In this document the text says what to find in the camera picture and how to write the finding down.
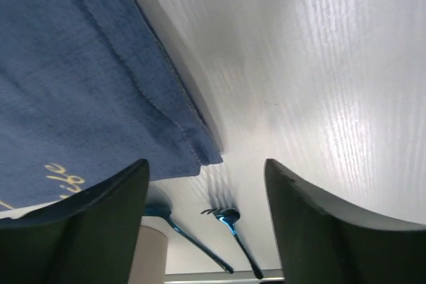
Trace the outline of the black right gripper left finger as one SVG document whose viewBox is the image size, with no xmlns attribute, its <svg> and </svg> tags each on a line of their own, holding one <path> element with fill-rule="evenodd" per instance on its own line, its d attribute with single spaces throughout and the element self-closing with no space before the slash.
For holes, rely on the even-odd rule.
<svg viewBox="0 0 426 284">
<path fill-rule="evenodd" d="M 65 200 L 1 220 L 2 283 L 127 283 L 149 183 L 138 160 Z"/>
</svg>

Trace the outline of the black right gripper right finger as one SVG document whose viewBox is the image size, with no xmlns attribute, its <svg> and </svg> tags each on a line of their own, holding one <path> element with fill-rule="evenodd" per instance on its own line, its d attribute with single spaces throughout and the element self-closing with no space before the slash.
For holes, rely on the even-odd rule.
<svg viewBox="0 0 426 284">
<path fill-rule="evenodd" d="M 424 283 L 425 225 L 369 211 L 267 159 L 285 283 Z"/>
</svg>

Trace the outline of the blue cloth placemat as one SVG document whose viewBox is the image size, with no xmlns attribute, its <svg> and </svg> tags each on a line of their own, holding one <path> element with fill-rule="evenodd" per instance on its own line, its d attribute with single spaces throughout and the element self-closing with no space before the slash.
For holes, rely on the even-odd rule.
<svg viewBox="0 0 426 284">
<path fill-rule="evenodd" d="M 1 210 L 133 162 L 196 176 L 220 151 L 136 0 L 1 0 Z"/>
</svg>

